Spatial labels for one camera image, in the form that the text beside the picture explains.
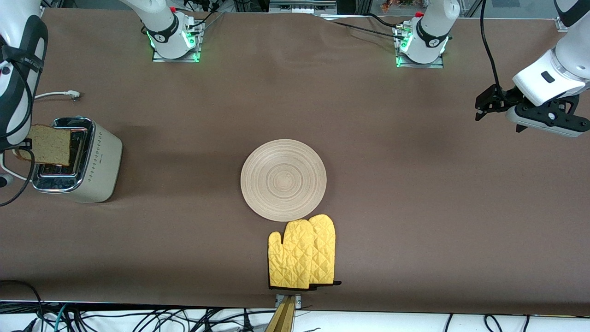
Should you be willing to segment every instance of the table surface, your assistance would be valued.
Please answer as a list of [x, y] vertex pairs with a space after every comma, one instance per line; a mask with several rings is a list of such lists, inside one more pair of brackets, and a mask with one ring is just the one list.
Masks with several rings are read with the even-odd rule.
[[[342, 285], [305, 293], [314, 309], [590, 309], [590, 135], [474, 121], [493, 82], [477, 20], [457, 21], [442, 70], [397, 68], [386, 37], [307, 14], [227, 14], [198, 64], [152, 63], [130, 11], [49, 9], [43, 20], [38, 93], [85, 96], [39, 100], [34, 122], [88, 116], [123, 141], [123, 159], [107, 203], [29, 188], [3, 208], [2, 279], [47, 300], [267, 307], [267, 237], [285, 224], [248, 208], [240, 171], [256, 147], [290, 138], [322, 157], [328, 185], [313, 214], [336, 226]], [[551, 20], [486, 24], [506, 88], [561, 37]], [[589, 108], [583, 95], [579, 113]]]

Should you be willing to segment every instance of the white floor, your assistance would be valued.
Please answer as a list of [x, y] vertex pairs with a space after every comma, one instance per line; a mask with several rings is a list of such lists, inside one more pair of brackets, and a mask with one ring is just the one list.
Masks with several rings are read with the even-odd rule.
[[[251, 312], [263, 309], [252, 309]], [[87, 313], [100, 315], [122, 315], [127, 313], [149, 313], [150, 311], [101, 311]], [[187, 310], [190, 319], [198, 320], [205, 310]], [[243, 313], [242, 309], [226, 309], [211, 318], [221, 320], [225, 317]], [[272, 314], [250, 314], [250, 321], [253, 326], [267, 324]], [[496, 315], [503, 332], [521, 332], [525, 324], [523, 316]], [[12, 332], [22, 330], [32, 319], [34, 314], [2, 314], [0, 315], [0, 332]], [[88, 318], [85, 320], [98, 332], [130, 332], [143, 316], [131, 316], [123, 318]], [[387, 331], [387, 332], [443, 332], [447, 322], [448, 314], [417, 314], [417, 313], [362, 313], [346, 311], [298, 311], [294, 322], [293, 332], [310, 332], [317, 329], [318, 332], [362, 332], [362, 331]], [[241, 318], [236, 318], [237, 323], [242, 323]], [[157, 320], [146, 327], [143, 332], [152, 332]], [[499, 332], [492, 320], [489, 320], [493, 332]], [[40, 324], [37, 322], [33, 332], [39, 331]], [[238, 324], [220, 324], [213, 328], [213, 331], [236, 331]], [[162, 332], [183, 332], [189, 330], [185, 325], [166, 322], [163, 324]], [[45, 331], [51, 332], [47, 324]], [[456, 314], [451, 320], [448, 332], [486, 332], [483, 322], [483, 315]], [[588, 318], [566, 318], [566, 317], [531, 317], [527, 329], [528, 332], [588, 332], [590, 331], [590, 319]]]

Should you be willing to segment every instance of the oven mitt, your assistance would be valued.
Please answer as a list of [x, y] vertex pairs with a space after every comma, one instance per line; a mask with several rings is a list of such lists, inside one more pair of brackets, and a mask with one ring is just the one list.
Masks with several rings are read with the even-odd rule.
[[268, 237], [268, 277], [271, 288], [308, 289], [312, 270], [313, 226], [307, 220], [288, 222]]
[[334, 223], [325, 214], [309, 219], [315, 233], [312, 253], [310, 284], [334, 284], [334, 259], [336, 254], [336, 230]]

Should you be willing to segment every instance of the yellow oven mitt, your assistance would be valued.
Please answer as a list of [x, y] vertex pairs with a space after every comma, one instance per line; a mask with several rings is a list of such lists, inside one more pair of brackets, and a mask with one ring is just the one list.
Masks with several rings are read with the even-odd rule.
[[332, 285], [334, 283], [334, 260], [336, 254], [336, 230], [334, 223], [325, 214], [309, 219], [315, 233], [312, 254], [312, 272], [309, 283]]
[[308, 289], [312, 269], [313, 226], [307, 220], [288, 222], [268, 237], [268, 276], [271, 288]]

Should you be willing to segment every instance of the white cable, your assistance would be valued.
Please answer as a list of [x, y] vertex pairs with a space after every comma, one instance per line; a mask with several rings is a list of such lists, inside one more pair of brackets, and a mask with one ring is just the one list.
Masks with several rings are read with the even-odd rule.
[[43, 98], [43, 97], [49, 97], [49, 96], [70, 96], [70, 98], [76, 100], [78, 98], [80, 98], [80, 92], [78, 91], [74, 91], [74, 90], [68, 90], [68, 91], [58, 91], [58, 92], [48, 92], [48, 93], [42, 93], [40, 95], [36, 95], [35, 99], [39, 99], [39, 98]]
[[27, 178], [20, 176], [19, 174], [11, 171], [8, 169], [8, 167], [6, 167], [6, 165], [4, 164], [4, 152], [0, 153], [0, 167], [2, 167], [2, 169], [7, 172], [8, 174], [11, 174], [13, 177], [15, 178], [19, 178], [22, 181], [26, 181]]

